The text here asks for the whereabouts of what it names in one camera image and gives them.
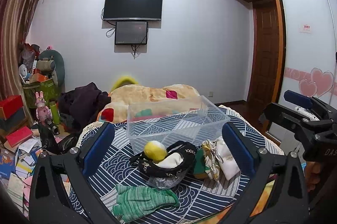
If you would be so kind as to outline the person's right hand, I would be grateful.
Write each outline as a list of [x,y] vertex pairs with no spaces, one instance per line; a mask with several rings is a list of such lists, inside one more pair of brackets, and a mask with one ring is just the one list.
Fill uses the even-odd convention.
[[306,162],[304,168],[304,178],[306,182],[307,191],[310,192],[315,189],[315,186],[320,181],[320,172],[322,170],[322,164],[319,162]]

